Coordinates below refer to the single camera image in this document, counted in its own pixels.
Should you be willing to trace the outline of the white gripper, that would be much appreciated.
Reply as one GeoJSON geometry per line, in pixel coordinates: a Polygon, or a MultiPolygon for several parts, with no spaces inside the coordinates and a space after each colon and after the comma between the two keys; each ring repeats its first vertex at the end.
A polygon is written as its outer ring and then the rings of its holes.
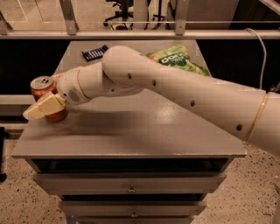
{"type": "Polygon", "coordinates": [[[56,81],[59,94],[48,91],[23,113],[23,117],[30,121],[58,113],[65,108],[65,101],[73,105],[89,102],[89,98],[82,92],[78,80],[80,70],[81,67],[76,67],[64,73],[52,75],[51,78],[56,81]]]}

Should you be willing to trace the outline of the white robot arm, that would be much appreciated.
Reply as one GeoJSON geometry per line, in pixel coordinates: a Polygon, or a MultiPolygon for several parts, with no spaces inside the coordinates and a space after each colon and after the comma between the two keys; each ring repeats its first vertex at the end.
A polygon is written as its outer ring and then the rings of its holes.
{"type": "Polygon", "coordinates": [[[52,78],[58,92],[43,94],[24,112],[25,119],[60,112],[68,103],[132,95],[146,88],[242,141],[280,156],[280,94],[165,66],[123,45],[109,48],[98,63],[52,78]]]}

